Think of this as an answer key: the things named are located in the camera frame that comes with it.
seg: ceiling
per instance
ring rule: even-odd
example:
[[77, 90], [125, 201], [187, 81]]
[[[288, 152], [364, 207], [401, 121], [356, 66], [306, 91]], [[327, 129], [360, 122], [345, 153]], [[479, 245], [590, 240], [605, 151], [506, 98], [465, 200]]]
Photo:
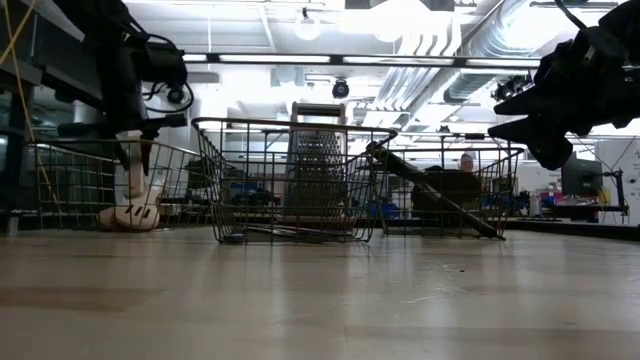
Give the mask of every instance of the ceiling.
[[[478, 50], [470, 49], [469, 44], [481, 36], [495, 35], [494, 28], [502, 26], [494, 38], [508, 44], [505, 47], [511, 52], [493, 56], [540, 56], [576, 32], [559, 10], [533, 9], [530, 0], [504, 0], [496, 13], [502, 14], [506, 4], [526, 5], [513, 22], [506, 15], [504, 19], [509, 21], [501, 18], [502, 22], [496, 22], [496, 14], [487, 16], [498, 0], [459, 0], [454, 15], [430, 12], [419, 0], [386, 0], [370, 10], [345, 10], [344, 0], [124, 2], [146, 31], [170, 38], [187, 52], [482, 56], [476, 55], [474, 51]], [[308, 20], [302, 20], [303, 7], [308, 10]], [[56, 10], [51, 0], [39, 1], [39, 12], [56, 18], [59, 26], [77, 34]], [[604, 14], [574, 12], [590, 23]], [[485, 17], [484, 25], [478, 26]], [[452, 131], [484, 132], [507, 119], [493, 113], [495, 102], [490, 93], [496, 79], [509, 72], [483, 77], [458, 70], [220, 64], [190, 65], [189, 71], [219, 75], [215, 83], [194, 86], [200, 102], [217, 105], [201, 106], [216, 109], [215, 114], [198, 114], [202, 116], [282, 119], [291, 102], [298, 101], [343, 102], [351, 104], [349, 109], [364, 109], [349, 112], [351, 124], [371, 120], [373, 117], [366, 118], [368, 111], [393, 110], [388, 112], [390, 118], [379, 117], [379, 122], [371, 126], [395, 124], [404, 131], [434, 132], [448, 125]], [[473, 88], [463, 102], [445, 103], [444, 91], [469, 76], [482, 80], [481, 86]], [[336, 78], [347, 80], [348, 98], [333, 99]], [[396, 111], [407, 116], [401, 117]]]

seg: security camera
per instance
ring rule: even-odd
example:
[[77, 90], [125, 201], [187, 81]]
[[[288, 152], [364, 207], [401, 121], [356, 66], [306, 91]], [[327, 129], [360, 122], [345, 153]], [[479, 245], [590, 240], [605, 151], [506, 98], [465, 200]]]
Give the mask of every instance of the security camera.
[[347, 85], [347, 80], [336, 80], [336, 84], [333, 85], [332, 94], [334, 99], [344, 99], [349, 96], [349, 85]]
[[171, 88], [167, 92], [167, 101], [174, 105], [182, 104], [182, 100], [184, 100], [184, 91], [180, 88]]

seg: person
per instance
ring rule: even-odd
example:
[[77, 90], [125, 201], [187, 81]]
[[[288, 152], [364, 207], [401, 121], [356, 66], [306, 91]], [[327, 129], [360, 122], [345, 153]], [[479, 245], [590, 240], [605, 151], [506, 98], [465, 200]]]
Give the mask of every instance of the person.
[[469, 154], [462, 154], [459, 169], [463, 172], [473, 172], [473, 158]]

